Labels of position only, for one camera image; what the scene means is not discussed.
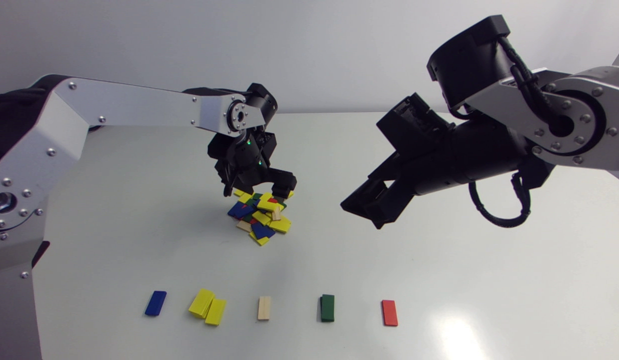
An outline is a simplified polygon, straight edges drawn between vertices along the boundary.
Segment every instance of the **white wall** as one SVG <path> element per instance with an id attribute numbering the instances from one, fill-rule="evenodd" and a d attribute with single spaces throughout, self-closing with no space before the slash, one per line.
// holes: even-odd
<path id="1" fill-rule="evenodd" d="M 531 68 L 577 72 L 619 51 L 619 0 L 0 0 L 0 92 L 48 73 L 246 89 L 282 112 L 387 111 L 419 92 L 444 41 L 504 14 Z"/>

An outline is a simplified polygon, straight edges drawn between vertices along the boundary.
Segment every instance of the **pile of wooden blocks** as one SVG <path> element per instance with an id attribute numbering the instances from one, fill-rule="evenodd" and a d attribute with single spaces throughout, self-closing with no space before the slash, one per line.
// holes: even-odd
<path id="1" fill-rule="evenodd" d="M 237 219 L 236 227 L 247 231 L 259 246 L 267 244 L 276 231 L 285 234 L 292 226 L 281 214 L 287 207 L 284 199 L 275 198 L 271 193 L 248 194 L 238 189 L 234 195 L 238 196 L 238 202 L 227 214 Z M 289 192 L 289 197 L 292 196 L 294 191 Z"/>

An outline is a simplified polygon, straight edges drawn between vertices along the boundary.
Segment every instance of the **yellow wooden block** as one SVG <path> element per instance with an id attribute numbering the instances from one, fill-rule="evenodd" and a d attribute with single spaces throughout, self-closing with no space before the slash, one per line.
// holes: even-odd
<path id="1" fill-rule="evenodd" d="M 256 239 L 256 242 L 259 244 L 259 246 L 264 246 L 265 244 L 269 243 L 269 237 L 261 237 L 260 239 Z"/>
<path id="2" fill-rule="evenodd" d="M 260 211 L 254 212 L 252 214 L 252 218 L 257 219 L 259 223 L 265 226 L 268 226 L 268 224 L 272 221 L 272 219 L 270 219 L 268 215 L 263 214 L 263 212 L 260 212 Z"/>
<path id="3" fill-rule="evenodd" d="M 213 300 L 214 292 L 207 289 L 200 289 L 191 302 L 189 312 L 197 318 L 205 319 Z"/>
<path id="4" fill-rule="evenodd" d="M 279 220 L 281 220 L 281 219 L 282 219 L 282 217 L 281 217 L 281 216 L 283 216 L 283 215 L 281 215 L 281 210 L 283 210 L 283 209 L 281 209 L 280 207 L 276 207 L 276 208 L 273 210 L 273 212 L 271 213 L 271 219 L 272 219 L 273 221 L 279 221 Z"/>
<path id="5" fill-rule="evenodd" d="M 280 220 L 271 221 L 268 225 L 271 229 L 279 231 L 283 234 L 287 233 L 292 226 L 292 222 L 285 216 L 280 215 Z"/>
<path id="6" fill-rule="evenodd" d="M 243 193 L 239 198 L 238 201 L 245 204 L 248 202 L 248 200 L 252 199 L 252 195 L 248 194 L 248 193 Z"/>
<path id="7" fill-rule="evenodd" d="M 272 198 L 272 193 L 264 193 L 261 195 L 261 198 L 259 200 L 268 201 L 271 198 Z"/>
<path id="8" fill-rule="evenodd" d="M 237 227 L 237 228 L 239 228 L 239 229 L 241 229 L 241 230 L 245 230 L 245 231 L 247 231 L 248 233 L 249 233 L 250 231 L 252 231 L 252 224 L 248 223 L 247 221 L 243 221 L 243 220 L 239 221 L 239 222 L 236 224 L 236 227 Z"/>
<path id="9" fill-rule="evenodd" d="M 225 304 L 227 304 L 227 300 L 222 300 L 220 298 L 212 300 L 207 318 L 205 319 L 205 324 L 213 326 L 220 325 L 221 319 L 223 318 L 223 311 L 225 310 Z"/>

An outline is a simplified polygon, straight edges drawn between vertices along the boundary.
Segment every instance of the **green wooden block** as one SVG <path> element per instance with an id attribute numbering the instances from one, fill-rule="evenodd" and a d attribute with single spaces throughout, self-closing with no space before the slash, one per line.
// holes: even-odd
<path id="1" fill-rule="evenodd" d="M 323 294 L 320 297 L 320 321 L 334 321 L 334 295 Z"/>

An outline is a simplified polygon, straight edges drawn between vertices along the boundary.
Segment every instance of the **black cable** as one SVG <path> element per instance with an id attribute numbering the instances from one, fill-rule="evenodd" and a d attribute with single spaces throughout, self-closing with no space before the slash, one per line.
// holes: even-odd
<path id="1" fill-rule="evenodd" d="M 530 216 L 532 199 L 530 197 L 529 189 L 523 187 L 520 173 L 517 172 L 511 176 L 511 186 L 513 186 L 513 191 L 516 193 L 516 198 L 519 199 L 520 205 L 522 206 L 522 209 L 520 209 L 520 215 L 511 219 L 498 218 L 490 214 L 488 210 L 485 209 L 485 205 L 483 205 L 481 198 L 479 198 L 479 192 L 476 190 L 476 182 L 469 183 L 469 196 L 471 197 L 474 205 L 476 205 L 476 209 L 490 223 L 500 226 L 501 228 L 515 228 L 516 226 L 525 223 L 527 217 Z"/>
<path id="2" fill-rule="evenodd" d="M 472 116 L 470 114 L 462 114 L 457 109 L 449 109 L 449 113 L 452 114 L 456 119 L 460 120 L 470 120 Z"/>

